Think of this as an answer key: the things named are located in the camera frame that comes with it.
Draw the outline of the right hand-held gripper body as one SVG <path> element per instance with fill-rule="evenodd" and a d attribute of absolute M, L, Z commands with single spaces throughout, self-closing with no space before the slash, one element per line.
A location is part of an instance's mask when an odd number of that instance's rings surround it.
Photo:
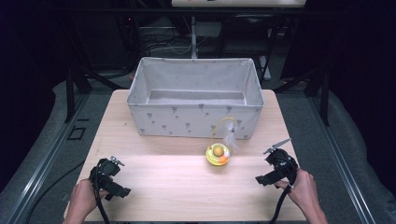
<path fill-rule="evenodd" d="M 265 150 L 263 154 L 267 154 L 265 160 L 274 167 L 274 171 L 282 175 L 282 179 L 287 178 L 290 183 L 293 183 L 297 176 L 298 164 L 286 150 L 281 148 L 289 141 L 290 138 L 280 141 Z"/>

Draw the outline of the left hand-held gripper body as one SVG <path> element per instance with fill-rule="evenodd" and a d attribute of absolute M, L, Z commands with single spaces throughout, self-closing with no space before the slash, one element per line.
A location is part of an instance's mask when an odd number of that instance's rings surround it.
<path fill-rule="evenodd" d="M 102 158 L 97 165 L 92 168 L 89 179 L 99 188 L 110 188 L 111 186 L 115 186 L 116 183 L 113 177 L 120 171 L 123 165 L 124 163 L 115 156 L 111 156 L 109 159 Z"/>

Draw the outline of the person's left hand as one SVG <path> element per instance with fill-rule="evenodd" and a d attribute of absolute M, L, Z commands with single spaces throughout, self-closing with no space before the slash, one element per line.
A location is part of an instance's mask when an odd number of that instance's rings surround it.
<path fill-rule="evenodd" d="M 66 217 L 87 217 L 96 206 L 92 182 L 82 179 L 73 188 Z"/>

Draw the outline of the person's right hand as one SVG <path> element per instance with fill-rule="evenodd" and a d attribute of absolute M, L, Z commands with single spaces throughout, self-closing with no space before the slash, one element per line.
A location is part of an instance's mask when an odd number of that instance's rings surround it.
<path fill-rule="evenodd" d="M 318 208 L 318 194 L 314 177 L 304 169 L 297 169 L 297 177 L 293 184 L 279 180 L 275 186 L 285 189 L 291 187 L 289 197 L 305 215 L 312 214 Z"/>

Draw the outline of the yellow cat toy with feather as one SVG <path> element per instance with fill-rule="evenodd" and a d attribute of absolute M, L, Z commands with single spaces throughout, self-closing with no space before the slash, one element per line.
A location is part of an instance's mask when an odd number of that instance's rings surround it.
<path fill-rule="evenodd" d="M 209 163 L 222 166 L 229 161 L 232 152 L 238 149 L 235 134 L 236 119 L 233 117 L 225 117 L 212 127 L 210 142 L 205 152 Z"/>

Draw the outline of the black metal stand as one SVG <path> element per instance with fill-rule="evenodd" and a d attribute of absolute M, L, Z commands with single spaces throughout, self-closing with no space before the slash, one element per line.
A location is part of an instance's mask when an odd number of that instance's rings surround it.
<path fill-rule="evenodd" d="M 296 86 L 298 83 L 307 80 L 304 88 L 304 95 L 306 97 L 316 97 L 319 95 L 319 117 L 326 126 L 329 126 L 328 108 L 330 95 L 330 75 L 326 68 L 315 68 L 306 74 L 294 77 L 286 84 L 274 89 L 275 93 L 281 93 Z"/>
<path fill-rule="evenodd" d="M 78 89 L 82 94 L 90 94 L 92 92 L 92 85 L 88 81 L 88 78 L 93 78 L 96 81 L 109 87 L 111 90 L 123 90 L 123 87 L 100 76 L 89 68 L 85 68 L 80 65 L 72 65 L 65 79 L 66 85 L 66 104 L 67 113 L 65 123 L 68 123 L 76 113 L 76 102 L 75 102 L 75 89 Z"/>

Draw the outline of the grey fabric storage box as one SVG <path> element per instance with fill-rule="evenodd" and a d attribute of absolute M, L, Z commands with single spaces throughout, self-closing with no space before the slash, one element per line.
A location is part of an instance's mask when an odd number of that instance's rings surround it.
<path fill-rule="evenodd" d="M 264 106 L 248 58 L 143 58 L 127 105 L 143 135 L 249 139 Z"/>

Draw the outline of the black chair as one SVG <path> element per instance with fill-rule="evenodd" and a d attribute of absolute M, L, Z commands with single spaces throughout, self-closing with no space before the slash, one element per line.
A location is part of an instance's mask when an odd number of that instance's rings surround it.
<path fill-rule="evenodd" d="M 275 15 L 236 15 L 226 19 L 220 28 L 218 55 L 269 55 L 281 22 Z"/>

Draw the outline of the white desk leg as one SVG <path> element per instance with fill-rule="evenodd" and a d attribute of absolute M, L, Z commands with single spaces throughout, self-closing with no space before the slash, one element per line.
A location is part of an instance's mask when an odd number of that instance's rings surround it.
<path fill-rule="evenodd" d="M 192 59 L 198 58 L 195 17 L 191 17 L 191 58 Z"/>

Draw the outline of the aluminium floor rail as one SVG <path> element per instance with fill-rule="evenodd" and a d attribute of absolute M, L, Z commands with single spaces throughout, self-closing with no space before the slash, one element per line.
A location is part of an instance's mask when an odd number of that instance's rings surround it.
<path fill-rule="evenodd" d="M 0 224 L 23 222 L 55 163 L 66 136 L 71 132 L 73 122 L 89 98 L 89 94 L 79 95 L 69 118 L 66 99 L 61 94 L 57 95 L 49 120 L 16 174 L 0 193 L 0 207 L 4 208 Z"/>
<path fill-rule="evenodd" d="M 347 194 L 352 201 L 358 217 L 362 224 L 377 224 L 373 213 L 371 212 L 366 200 L 364 199 L 361 189 L 358 186 L 355 177 L 347 164 L 347 161 L 341 151 L 341 148 L 335 139 L 330 125 L 326 125 L 319 112 L 319 103 L 313 97 L 307 97 L 311 109 L 315 114 L 315 118 L 319 123 L 320 129 L 324 132 L 328 144 L 330 145 L 330 153 L 334 160 L 335 167 L 343 180 Z"/>

